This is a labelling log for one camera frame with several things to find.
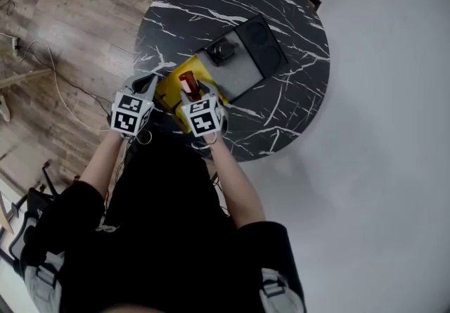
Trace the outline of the person's left forearm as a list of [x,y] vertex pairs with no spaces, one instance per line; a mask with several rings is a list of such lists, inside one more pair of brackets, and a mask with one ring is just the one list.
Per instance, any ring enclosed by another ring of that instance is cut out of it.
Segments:
[[106,198],[123,141],[119,132],[110,130],[79,178],[95,188],[103,199]]

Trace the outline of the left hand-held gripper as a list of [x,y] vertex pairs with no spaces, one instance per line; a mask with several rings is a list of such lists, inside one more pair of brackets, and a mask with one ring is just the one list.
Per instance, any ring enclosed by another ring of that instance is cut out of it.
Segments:
[[148,81],[148,74],[128,77],[122,90],[115,95],[112,104],[110,128],[126,136],[136,136],[146,125],[155,104],[153,97],[158,76],[153,75]]

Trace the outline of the gray foam tray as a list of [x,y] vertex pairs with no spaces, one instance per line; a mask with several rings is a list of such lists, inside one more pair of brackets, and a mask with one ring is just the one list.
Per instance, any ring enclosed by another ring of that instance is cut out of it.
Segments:
[[[208,57],[205,49],[221,39],[238,43],[239,47],[233,57],[224,64],[216,66]],[[236,100],[264,79],[235,30],[227,32],[211,44],[199,50],[197,57],[199,57],[228,101]]]

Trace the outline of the person's right forearm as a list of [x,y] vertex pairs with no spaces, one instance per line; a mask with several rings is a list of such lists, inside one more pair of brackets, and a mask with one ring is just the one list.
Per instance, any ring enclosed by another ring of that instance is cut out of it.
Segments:
[[227,209],[237,228],[264,222],[261,199],[219,133],[204,137],[217,170]]

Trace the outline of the black office chair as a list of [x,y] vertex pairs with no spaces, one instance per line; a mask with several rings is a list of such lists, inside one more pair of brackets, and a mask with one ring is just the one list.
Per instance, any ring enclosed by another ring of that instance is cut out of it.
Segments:
[[20,231],[15,235],[8,252],[1,248],[6,230],[0,228],[0,258],[21,276],[25,274],[27,266],[40,264],[56,273],[57,269],[45,262],[46,254],[62,253],[72,240],[77,240],[86,230],[86,221],[77,213],[79,201],[69,195],[70,190],[62,194],[56,192],[46,171],[48,166],[46,163],[42,170],[51,193],[30,188],[25,196],[12,204],[12,216],[15,218],[20,215],[20,208],[25,203],[27,210],[23,215]]

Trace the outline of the white shoe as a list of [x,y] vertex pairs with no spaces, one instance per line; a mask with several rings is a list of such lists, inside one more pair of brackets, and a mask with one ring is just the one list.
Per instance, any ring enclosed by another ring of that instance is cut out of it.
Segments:
[[6,104],[6,100],[2,94],[0,94],[0,116],[6,121],[11,120],[10,110]]

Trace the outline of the black round object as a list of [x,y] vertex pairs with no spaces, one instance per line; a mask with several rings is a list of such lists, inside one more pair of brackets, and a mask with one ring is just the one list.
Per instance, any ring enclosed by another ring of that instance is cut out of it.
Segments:
[[235,55],[238,47],[238,43],[227,39],[221,39],[208,46],[205,51],[210,60],[216,66],[220,66]]

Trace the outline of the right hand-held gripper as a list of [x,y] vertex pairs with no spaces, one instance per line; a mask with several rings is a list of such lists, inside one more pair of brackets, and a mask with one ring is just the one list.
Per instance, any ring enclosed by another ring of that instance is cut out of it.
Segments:
[[180,91],[181,111],[195,137],[223,132],[227,125],[227,114],[221,102],[217,87],[206,81],[198,80],[200,100],[192,102],[191,97]]

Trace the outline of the person's black shirt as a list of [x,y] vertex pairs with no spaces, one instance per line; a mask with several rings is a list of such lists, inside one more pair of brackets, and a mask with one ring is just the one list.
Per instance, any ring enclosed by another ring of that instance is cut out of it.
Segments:
[[62,252],[60,313],[263,313],[263,268],[307,311],[287,229],[237,228],[197,153],[158,129],[145,137],[105,199],[79,179],[64,190],[86,230]]

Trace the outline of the light wooden bar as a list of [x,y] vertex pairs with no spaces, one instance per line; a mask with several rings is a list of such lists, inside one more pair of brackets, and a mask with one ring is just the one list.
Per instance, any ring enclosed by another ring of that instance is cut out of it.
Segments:
[[26,74],[21,74],[21,75],[14,75],[11,77],[7,77],[4,79],[0,79],[0,89],[4,89],[6,87],[9,87],[11,85],[14,84],[19,84],[21,82],[30,80],[30,79],[34,79],[34,78],[38,78],[38,77],[43,77],[45,75],[49,75],[51,74],[53,71],[52,69],[44,69],[44,70],[36,70],[36,71],[32,71]]

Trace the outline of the black tray with round recesses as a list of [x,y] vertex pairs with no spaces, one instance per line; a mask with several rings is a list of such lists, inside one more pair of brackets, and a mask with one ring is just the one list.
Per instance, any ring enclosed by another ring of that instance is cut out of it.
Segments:
[[262,14],[237,26],[235,31],[264,78],[277,74],[288,64],[288,59]]

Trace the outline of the yellow box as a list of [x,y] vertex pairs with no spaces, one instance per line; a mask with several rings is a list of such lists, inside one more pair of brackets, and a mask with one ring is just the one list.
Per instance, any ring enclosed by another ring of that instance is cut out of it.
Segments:
[[191,71],[197,80],[202,80],[213,84],[219,91],[219,97],[222,101],[228,103],[228,100],[224,97],[222,91],[219,89],[219,86],[212,79],[212,76],[207,71],[199,57],[192,56],[158,83],[155,96],[162,101],[161,104],[164,108],[175,114],[180,120],[185,119],[181,109],[182,102],[180,91],[182,90],[182,84],[179,76],[188,71]]

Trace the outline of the red small bottle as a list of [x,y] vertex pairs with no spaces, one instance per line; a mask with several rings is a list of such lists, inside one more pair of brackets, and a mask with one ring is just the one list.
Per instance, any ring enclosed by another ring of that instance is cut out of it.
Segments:
[[191,101],[199,101],[202,98],[200,86],[192,71],[187,71],[179,75],[179,81],[181,83],[182,90]]

